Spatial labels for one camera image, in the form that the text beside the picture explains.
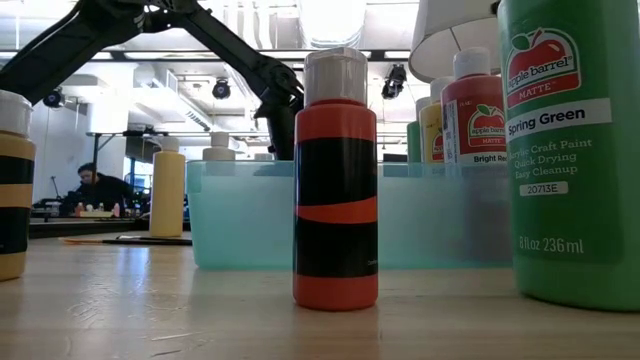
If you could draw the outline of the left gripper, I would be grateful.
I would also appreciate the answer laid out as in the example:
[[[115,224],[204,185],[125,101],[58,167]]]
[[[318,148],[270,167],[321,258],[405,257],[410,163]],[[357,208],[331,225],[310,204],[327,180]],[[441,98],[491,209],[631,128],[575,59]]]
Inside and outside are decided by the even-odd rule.
[[[303,99],[294,98],[290,103],[263,102],[255,117],[265,118],[270,136],[270,152],[277,160],[294,159],[295,116],[303,109]]]

